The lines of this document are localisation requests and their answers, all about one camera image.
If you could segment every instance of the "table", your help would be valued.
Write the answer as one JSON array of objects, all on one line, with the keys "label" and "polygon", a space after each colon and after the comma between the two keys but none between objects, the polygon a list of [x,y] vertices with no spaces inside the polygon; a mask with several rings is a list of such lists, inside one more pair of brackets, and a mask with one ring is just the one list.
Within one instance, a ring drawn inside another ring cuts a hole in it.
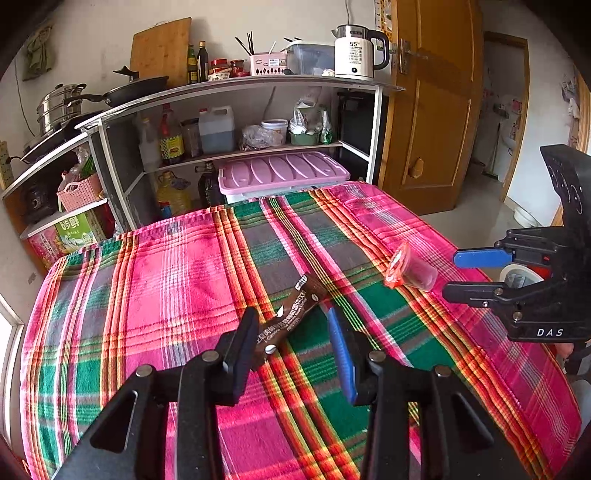
[{"label": "table", "polygon": [[[437,267],[431,293],[386,288],[407,240]],[[534,478],[551,478],[580,429],[576,401],[543,345],[512,343],[489,311],[448,304],[448,281],[482,281],[453,266],[455,248],[374,186],[347,182],[213,207],[86,247],[51,269],[22,353],[27,460],[48,479],[134,369],[184,364],[236,327],[246,306],[265,320],[306,271],[329,291],[234,408],[218,409],[228,478],[358,478],[368,411],[340,392],[326,312],[334,304],[403,364],[453,368]],[[165,452],[173,477],[176,409]],[[420,445],[411,421],[411,470]]]}]

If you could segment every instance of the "cutting board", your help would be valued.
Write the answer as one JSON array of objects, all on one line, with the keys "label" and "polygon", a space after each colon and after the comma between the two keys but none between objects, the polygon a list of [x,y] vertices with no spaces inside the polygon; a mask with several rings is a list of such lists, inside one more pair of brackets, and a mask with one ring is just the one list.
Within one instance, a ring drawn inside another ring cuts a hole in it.
[{"label": "cutting board", "polygon": [[191,18],[156,25],[134,35],[129,68],[139,78],[168,75],[168,88],[187,84]]}]

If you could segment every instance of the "brown snack package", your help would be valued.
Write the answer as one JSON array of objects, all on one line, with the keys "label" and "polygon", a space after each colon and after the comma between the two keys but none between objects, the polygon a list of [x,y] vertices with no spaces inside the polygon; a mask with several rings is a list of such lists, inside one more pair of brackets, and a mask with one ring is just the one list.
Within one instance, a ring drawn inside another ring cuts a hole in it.
[{"label": "brown snack package", "polygon": [[296,328],[304,316],[328,294],[324,285],[313,273],[306,272],[291,289],[290,294],[277,310],[277,314],[259,327],[252,369],[255,371],[267,360],[267,355],[277,350],[277,345]]}]

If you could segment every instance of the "electric kettle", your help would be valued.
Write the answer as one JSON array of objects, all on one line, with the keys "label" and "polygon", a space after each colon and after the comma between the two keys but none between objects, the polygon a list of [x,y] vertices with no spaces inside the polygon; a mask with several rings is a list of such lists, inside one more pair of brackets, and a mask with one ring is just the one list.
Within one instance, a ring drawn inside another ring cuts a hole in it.
[{"label": "electric kettle", "polygon": [[[332,33],[336,37],[335,76],[372,80],[374,70],[381,70],[390,62],[388,37],[384,33],[360,25],[339,25]],[[377,65],[374,65],[372,38],[378,40],[384,49],[384,60]]]}]

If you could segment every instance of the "pink basket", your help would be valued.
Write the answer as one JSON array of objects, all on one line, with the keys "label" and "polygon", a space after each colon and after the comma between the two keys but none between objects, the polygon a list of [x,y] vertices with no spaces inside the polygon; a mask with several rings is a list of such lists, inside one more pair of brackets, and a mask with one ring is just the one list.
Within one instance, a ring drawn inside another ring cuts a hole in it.
[{"label": "pink basket", "polygon": [[251,76],[281,75],[287,68],[287,53],[251,55]]},{"label": "pink basket", "polygon": [[66,212],[71,212],[97,200],[102,191],[99,176],[95,173],[82,181],[69,183],[65,189],[57,192],[57,197]]}]

